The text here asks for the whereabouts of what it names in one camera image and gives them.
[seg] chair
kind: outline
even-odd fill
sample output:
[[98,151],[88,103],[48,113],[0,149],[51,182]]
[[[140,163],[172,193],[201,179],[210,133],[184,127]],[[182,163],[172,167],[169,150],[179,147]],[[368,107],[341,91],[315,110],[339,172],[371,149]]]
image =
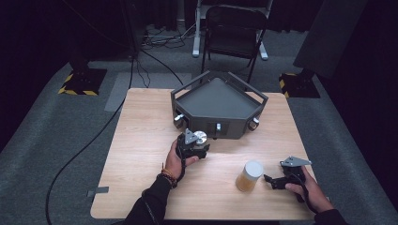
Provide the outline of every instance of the chair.
[[202,73],[205,69],[206,53],[208,60],[211,60],[210,53],[246,58],[250,59],[247,68],[251,67],[247,79],[249,83],[266,32],[266,24],[267,17],[259,10],[227,5],[209,8],[206,14]]

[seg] hand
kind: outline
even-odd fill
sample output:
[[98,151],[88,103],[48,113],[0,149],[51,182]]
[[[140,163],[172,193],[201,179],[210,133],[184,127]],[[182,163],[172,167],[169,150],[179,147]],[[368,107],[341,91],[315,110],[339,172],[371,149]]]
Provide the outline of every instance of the hand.
[[[166,166],[164,167],[164,169],[169,171],[175,179],[178,179],[178,177],[181,175],[181,158],[179,158],[176,154],[176,144],[177,141],[175,140],[170,147],[170,152],[167,155]],[[190,166],[198,160],[199,157],[197,156],[188,157],[185,163],[187,166]]]
[[[308,189],[310,203],[313,206],[313,208],[318,213],[322,213],[324,211],[333,209],[334,208],[333,205],[326,198],[325,194],[322,192],[321,187],[310,176],[305,166],[301,166],[301,169],[305,175],[305,187]],[[302,199],[305,200],[304,190],[300,185],[286,184],[285,188],[301,195]]]

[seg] cylindrical container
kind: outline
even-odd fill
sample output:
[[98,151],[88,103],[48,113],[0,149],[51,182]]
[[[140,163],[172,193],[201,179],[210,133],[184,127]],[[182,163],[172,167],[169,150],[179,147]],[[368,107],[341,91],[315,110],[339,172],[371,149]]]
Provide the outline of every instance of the cylindrical container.
[[258,178],[263,174],[263,165],[255,160],[246,163],[245,168],[237,177],[237,188],[241,191],[250,191],[254,188]]

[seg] black cable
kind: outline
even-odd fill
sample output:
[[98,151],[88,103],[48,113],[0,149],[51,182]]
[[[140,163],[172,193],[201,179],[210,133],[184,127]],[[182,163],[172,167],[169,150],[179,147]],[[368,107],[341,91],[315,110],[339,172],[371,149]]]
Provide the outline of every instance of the black cable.
[[[146,76],[147,76],[147,78],[148,78],[148,80],[149,80],[148,85],[146,85],[145,80],[144,80],[144,77],[141,75],[141,72],[140,72],[139,67],[142,68],[142,69],[145,71]],[[143,66],[141,65],[141,62],[138,61],[138,59],[137,59],[137,71],[138,71],[138,75],[140,75],[141,79],[143,80],[144,86],[145,86],[146,88],[149,88],[149,85],[150,85],[149,73],[148,73],[148,71],[146,71],[146,70],[143,68]]]
[[148,42],[149,42],[147,45],[149,45],[150,47],[153,48],[154,45],[153,45],[153,43],[152,43],[152,39],[153,39],[153,38],[156,38],[157,35],[160,35],[161,33],[163,33],[163,31],[164,31],[164,29],[160,29],[158,33],[156,33],[156,34],[151,34],[151,33],[149,33],[149,30],[147,30],[148,34],[152,35],[152,37],[151,37],[151,36],[147,36],[147,40],[148,40]]
[[143,52],[144,54],[148,55],[149,57],[155,59],[156,61],[158,61],[159,63],[161,63],[162,65],[164,65],[166,68],[168,68],[168,69],[173,73],[173,75],[175,75],[175,77],[178,79],[178,81],[181,83],[181,85],[184,85],[184,83],[183,83],[183,82],[179,79],[179,77],[173,72],[173,70],[170,69],[169,67],[167,67],[167,65],[163,64],[163,62],[162,62],[161,60],[159,60],[159,59],[157,59],[156,57],[152,56],[151,54],[149,54],[148,52],[146,52],[146,51],[143,50],[143,49],[141,50],[141,52]]
[[[184,34],[181,34],[179,29],[177,28],[177,32],[179,33],[179,35],[153,41],[153,38],[156,38],[158,34],[160,34],[161,32],[164,31],[164,30],[161,30],[154,37],[149,37],[148,38],[148,42],[146,44],[144,44],[144,45],[149,46],[150,47],[149,49],[160,48],[160,47],[165,47],[165,48],[168,48],[168,49],[181,48],[181,47],[185,46],[184,39],[186,39],[192,33],[192,29],[193,29],[194,26],[195,26],[195,24],[192,25],[188,30],[186,30]],[[168,46],[167,45],[167,44],[177,44],[177,43],[182,43],[182,44],[178,45],[178,46]]]
[[[132,68],[133,68],[133,61],[131,61],[131,75],[130,75],[130,85],[129,85],[129,89],[131,88],[131,81],[132,81]],[[123,106],[123,103],[125,102],[126,99],[123,99],[122,103],[120,103],[119,107],[117,107],[117,110],[114,112],[114,114],[111,116],[111,118],[108,120],[108,122],[106,122],[106,124],[104,125],[104,127],[97,133],[97,135],[94,136],[94,138],[88,143],[86,144],[77,154],[75,154],[62,168],[61,170],[58,171],[58,173],[56,174],[55,178],[53,179],[52,183],[50,184],[50,187],[47,191],[47,195],[46,195],[46,205],[45,205],[45,212],[46,212],[46,219],[47,219],[47,224],[51,225],[52,222],[50,220],[50,213],[49,213],[49,203],[50,203],[50,194],[51,191],[53,189],[53,186],[55,184],[56,179],[58,178],[58,176],[61,174],[61,172],[63,172],[68,165],[75,159],[77,158],[93,141],[95,141],[98,136],[109,126],[109,124],[112,122],[112,120],[115,118],[115,116],[117,115],[117,113],[119,112],[120,108]]]

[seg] black sleeve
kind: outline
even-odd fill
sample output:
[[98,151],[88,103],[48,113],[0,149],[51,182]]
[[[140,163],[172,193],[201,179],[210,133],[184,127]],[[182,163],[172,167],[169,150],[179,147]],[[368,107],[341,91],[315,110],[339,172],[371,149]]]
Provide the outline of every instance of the black sleeve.
[[[164,177],[158,177],[153,185],[145,192],[146,203],[149,205],[155,219],[160,224],[162,224],[166,213],[169,192],[170,182]],[[137,202],[135,202],[123,224],[154,224],[142,198],[139,198]]]
[[316,225],[346,225],[344,218],[337,209],[331,209],[315,215]]

